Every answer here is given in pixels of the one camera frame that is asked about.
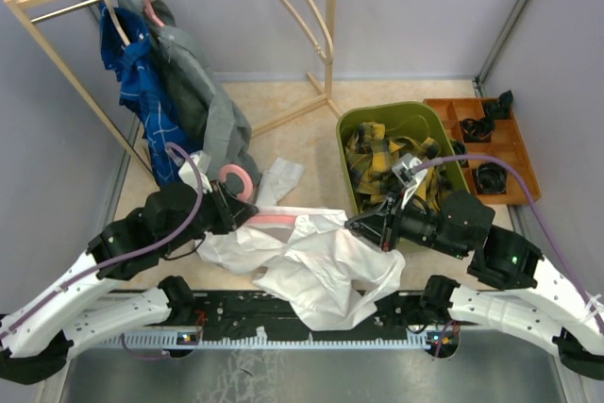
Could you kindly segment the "pink hanger with white shirt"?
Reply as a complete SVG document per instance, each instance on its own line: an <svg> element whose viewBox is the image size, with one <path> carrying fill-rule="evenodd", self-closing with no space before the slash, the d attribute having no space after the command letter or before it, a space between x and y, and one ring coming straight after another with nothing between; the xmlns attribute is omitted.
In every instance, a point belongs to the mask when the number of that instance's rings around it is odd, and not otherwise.
<svg viewBox="0 0 604 403"><path fill-rule="evenodd" d="M219 171L219 180L223 183L227 182L229 175L237 176L243 184L243 190L237 195L237 198L241 201L247 201L252 195L254 186L249 174L239 165L227 164ZM260 226L260 225L285 225L293 226L296 217L293 215L285 214L266 214L258 213L247 221L248 226Z"/></svg>

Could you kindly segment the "white shirt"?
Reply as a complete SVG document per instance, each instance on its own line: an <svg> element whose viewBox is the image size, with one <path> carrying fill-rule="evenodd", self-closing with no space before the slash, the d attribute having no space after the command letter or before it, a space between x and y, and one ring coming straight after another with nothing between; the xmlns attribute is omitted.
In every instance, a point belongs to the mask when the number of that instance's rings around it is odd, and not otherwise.
<svg viewBox="0 0 604 403"><path fill-rule="evenodd" d="M310 329L349 330L398 290L406 262L398 251L382 252L355 237L344 227L344 210L280 206L304 171L276 159L256 199L259 213L293 215L293 226L245 224L209 235L198 254L234 275L252 274L256 287L289 302Z"/></svg>

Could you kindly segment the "yellow plaid shirt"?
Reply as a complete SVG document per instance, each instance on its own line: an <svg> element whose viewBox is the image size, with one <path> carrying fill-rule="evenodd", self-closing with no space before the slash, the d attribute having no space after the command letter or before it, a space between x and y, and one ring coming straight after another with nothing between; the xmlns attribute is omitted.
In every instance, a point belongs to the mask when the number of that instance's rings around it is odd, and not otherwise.
<svg viewBox="0 0 604 403"><path fill-rule="evenodd" d="M399 180L392 167L406 154L432 160L441 155L441 147L431 137L419 141L392 134L382 123L365 122L357 126L344 147L344 157L360 211L383 202L396 189Z"/></svg>

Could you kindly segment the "grey shirt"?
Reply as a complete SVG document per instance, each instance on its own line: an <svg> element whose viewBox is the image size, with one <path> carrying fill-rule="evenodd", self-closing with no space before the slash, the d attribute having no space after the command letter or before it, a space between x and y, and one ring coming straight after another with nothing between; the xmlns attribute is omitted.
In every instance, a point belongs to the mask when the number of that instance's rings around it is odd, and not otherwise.
<svg viewBox="0 0 604 403"><path fill-rule="evenodd" d="M212 71L198 41L176 25L162 0L151 0L151 6L163 22L159 26L144 18L151 35L151 59L175 104L178 125L197 150L210 156L209 177L235 164L257 187L261 171L249 154L251 125Z"/></svg>

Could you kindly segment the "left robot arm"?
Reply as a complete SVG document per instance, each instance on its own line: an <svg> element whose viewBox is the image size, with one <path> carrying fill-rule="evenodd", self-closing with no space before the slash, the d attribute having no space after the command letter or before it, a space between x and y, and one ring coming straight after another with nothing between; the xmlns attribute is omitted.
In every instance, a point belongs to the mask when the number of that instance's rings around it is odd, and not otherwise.
<svg viewBox="0 0 604 403"><path fill-rule="evenodd" d="M1 378L30 385L55 375L87 349L136 327L183 325L196 313L183 277L99 311L93 302L130 281L182 245L236 231L258 214L218 181L208 192L171 183L142 207L108 224L74 264L30 303L1 318Z"/></svg>

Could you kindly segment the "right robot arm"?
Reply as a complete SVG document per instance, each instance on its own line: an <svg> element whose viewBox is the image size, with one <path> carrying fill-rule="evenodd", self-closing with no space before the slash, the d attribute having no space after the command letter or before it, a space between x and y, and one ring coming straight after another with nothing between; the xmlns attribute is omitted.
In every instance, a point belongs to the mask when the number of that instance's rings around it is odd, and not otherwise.
<svg viewBox="0 0 604 403"><path fill-rule="evenodd" d="M432 276L420 297L430 322L494 328L541 347L579 375L601 380L603 335L596 323L601 304L584 301L577 286L536 245L494 225L494 218L493 209L457 191L440 210L390 197L345 226L384 252L407 240L456 259L468 258L468 275L510 294L499 298L446 276Z"/></svg>

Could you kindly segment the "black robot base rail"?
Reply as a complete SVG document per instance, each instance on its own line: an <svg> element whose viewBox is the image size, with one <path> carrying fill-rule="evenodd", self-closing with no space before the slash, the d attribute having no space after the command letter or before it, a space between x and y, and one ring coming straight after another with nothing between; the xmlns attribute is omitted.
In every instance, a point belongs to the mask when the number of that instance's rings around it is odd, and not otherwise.
<svg viewBox="0 0 604 403"><path fill-rule="evenodd" d="M204 291L194 294L188 318L135 327L102 342L132 352L167 352L182 357L194 350L420 350L432 353L448 321L425 309L418 293L396 292L377 302L377 311L356 327L315 331L290 304L261 291Z"/></svg>

